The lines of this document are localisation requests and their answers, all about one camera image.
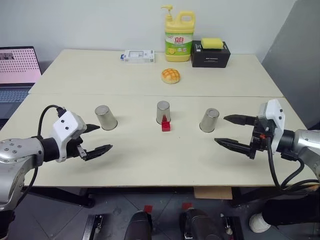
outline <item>metal cup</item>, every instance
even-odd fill
[[[208,108],[205,111],[202,121],[200,122],[200,129],[205,133],[211,133],[213,130],[215,130],[218,117],[219,112],[217,109]]]
[[[118,125],[117,119],[114,117],[109,107],[100,105],[94,110],[103,130],[112,130]]]
[[[170,104],[167,101],[159,101],[156,105],[156,122],[161,124],[164,116],[168,122],[171,121]]]

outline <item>pink screen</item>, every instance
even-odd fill
[[[0,49],[0,84],[35,83],[40,76],[33,48]]]

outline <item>table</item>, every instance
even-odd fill
[[[163,52],[153,64],[120,60],[121,51],[63,50],[29,91],[31,94],[142,96],[283,97],[255,55],[233,54],[226,68],[197,68],[168,62]],[[161,72],[175,68],[178,84],[164,84]]]
[[[44,163],[35,186],[116,187],[116,186],[273,186],[267,152],[257,152],[254,160],[218,145],[214,138],[231,138],[248,144],[252,126],[223,120],[230,114],[256,116],[261,103],[270,97],[180,97],[129,96],[102,94],[30,94],[0,131],[0,139],[28,138],[36,135],[39,116],[50,104],[65,106],[88,123],[99,124],[94,109],[110,107],[118,120],[111,131],[102,129],[83,134],[83,147],[112,144],[105,155],[83,161],[70,158],[63,163]],[[171,132],[162,132],[156,122],[156,106],[166,100],[171,108]],[[280,97],[286,115],[285,128],[303,129],[304,125],[288,102]],[[199,123],[207,108],[220,112],[216,129],[202,132]],[[42,135],[48,137],[56,111],[44,118]],[[277,154],[274,164],[279,181],[295,169],[296,162]],[[26,183],[32,172],[27,174]],[[305,167],[294,181],[314,178]]]

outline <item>green label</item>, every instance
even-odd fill
[[[172,56],[190,55],[193,33],[165,33],[165,53]]]

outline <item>dish soap bottle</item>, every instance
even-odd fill
[[[185,62],[190,58],[192,39],[195,31],[195,13],[181,11],[175,19],[172,18],[172,5],[164,5],[168,9],[165,16],[165,58],[169,62]]]

